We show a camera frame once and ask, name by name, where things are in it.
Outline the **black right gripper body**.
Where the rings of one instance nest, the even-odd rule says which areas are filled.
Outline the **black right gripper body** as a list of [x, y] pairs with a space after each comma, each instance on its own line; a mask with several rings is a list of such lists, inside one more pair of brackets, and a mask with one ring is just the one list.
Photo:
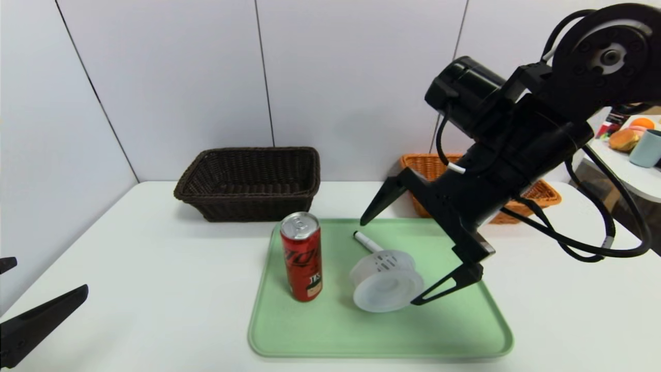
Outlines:
[[[444, 113], [444, 118], [442, 119], [438, 129], [436, 130], [436, 139], [439, 141], [443, 129], [449, 119], [449, 115], [452, 113], [452, 110], [454, 108], [458, 108], [459, 106], [459, 99], [458, 96], [453, 95], [452, 97], [449, 98], [449, 100], [446, 103], [443, 103], [441, 105], [441, 108], [445, 111]], [[402, 168], [409, 167], [412, 170], [419, 172], [425, 179], [429, 181], [434, 181], [438, 176], [441, 176], [444, 172], [446, 172], [447, 169], [449, 169], [449, 166], [455, 165], [455, 162], [461, 157], [460, 155], [451, 155], [449, 156], [451, 159], [449, 160], [446, 155], [443, 153], [441, 154], [440, 157], [437, 155], [433, 155], [430, 153], [412, 153], [412, 154], [405, 154], [401, 156], [400, 158], [400, 165]], [[550, 205], [556, 204], [555, 201], [549, 202], [550, 197], [547, 197], [550, 195], [551, 192], [543, 192], [543, 201], [544, 203], [540, 206], [538, 203], [536, 203], [535, 200], [533, 199], [528, 199], [524, 197], [514, 197], [512, 199], [512, 202], [510, 202], [510, 205], [512, 205], [510, 211], [516, 212], [521, 216], [521, 218], [517, 216], [510, 216], [505, 214], [504, 212], [498, 211], [496, 212], [495, 219], [497, 220], [495, 223], [496, 224], [505, 224], [505, 217], [508, 217], [509, 219], [512, 219], [514, 222], [520, 222], [524, 217], [528, 217], [532, 214], [535, 214], [537, 217], [541, 219], [541, 221], [546, 225], [547, 228], [550, 230], [554, 230], [552, 227], [552, 224], [550, 223], [550, 220], [548, 217], [543, 212], [543, 208], [548, 207]], [[432, 203], [432, 210], [435, 212], [439, 212], [440, 214], [446, 215], [449, 218], [452, 218], [454, 221], [457, 221], [457, 226], [461, 227], [461, 216], [460, 214], [453, 208], [452, 204], [448, 203], [448, 198], [442, 193], [440, 195], [440, 199], [438, 201], [434, 201]]]

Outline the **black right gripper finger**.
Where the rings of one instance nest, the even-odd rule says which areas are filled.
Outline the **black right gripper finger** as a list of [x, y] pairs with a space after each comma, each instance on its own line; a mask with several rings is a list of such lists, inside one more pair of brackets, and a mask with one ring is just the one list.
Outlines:
[[375, 194], [373, 200], [361, 215], [359, 223], [361, 226], [369, 224], [376, 216], [383, 210], [389, 207], [392, 203], [401, 197], [407, 190], [404, 176], [390, 176], [385, 179], [381, 188]]
[[[466, 287], [474, 285], [482, 280], [483, 266], [481, 261], [484, 260], [484, 251], [477, 253], [470, 252], [469, 250], [466, 250], [465, 247], [459, 245], [454, 246], [452, 251], [454, 252], [454, 255], [461, 260], [461, 264], [421, 292], [417, 297], [413, 298], [411, 300], [411, 305], [425, 305], [428, 302], [436, 301], [439, 298], [450, 295], [458, 290], [465, 289]], [[430, 295], [431, 292], [449, 280], [453, 280], [453, 287], [442, 290], [437, 294]]]

